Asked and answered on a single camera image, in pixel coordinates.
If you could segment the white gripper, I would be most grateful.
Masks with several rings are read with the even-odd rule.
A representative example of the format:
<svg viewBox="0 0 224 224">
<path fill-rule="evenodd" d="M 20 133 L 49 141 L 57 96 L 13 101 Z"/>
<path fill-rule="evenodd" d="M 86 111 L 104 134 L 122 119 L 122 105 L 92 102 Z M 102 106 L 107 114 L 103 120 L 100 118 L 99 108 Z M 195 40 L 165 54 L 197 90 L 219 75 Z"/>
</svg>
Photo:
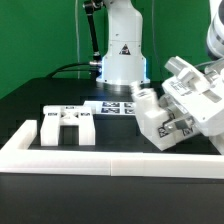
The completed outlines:
<svg viewBox="0 0 224 224">
<path fill-rule="evenodd" d="M 168 120 L 163 123 L 167 132 L 191 128 L 194 123 L 204 136 L 224 132 L 224 78 L 213 84 L 195 68 L 184 68 L 162 84 L 166 93 L 184 113 L 191 117 Z"/>
</svg>

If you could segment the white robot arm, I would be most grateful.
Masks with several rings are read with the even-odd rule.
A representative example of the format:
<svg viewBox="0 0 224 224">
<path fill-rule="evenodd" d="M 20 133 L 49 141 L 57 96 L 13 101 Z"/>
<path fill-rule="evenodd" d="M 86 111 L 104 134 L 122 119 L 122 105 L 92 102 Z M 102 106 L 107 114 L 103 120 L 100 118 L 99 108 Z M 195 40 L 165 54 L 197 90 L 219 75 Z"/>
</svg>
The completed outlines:
<svg viewBox="0 0 224 224">
<path fill-rule="evenodd" d="M 195 126 L 206 136 L 224 131 L 224 100 L 215 102 L 205 93 L 216 88 L 211 73 L 224 71 L 224 0 L 209 0 L 211 23 L 207 33 L 208 52 L 216 60 L 201 73 L 195 66 L 175 56 L 165 68 L 172 77 L 163 82 L 163 89 L 183 106 Z M 102 0 L 109 20 L 108 50 L 102 58 L 102 74 L 97 79 L 109 86 L 127 86 L 133 81 L 147 83 L 146 59 L 141 52 L 142 15 L 131 0 Z"/>
</svg>

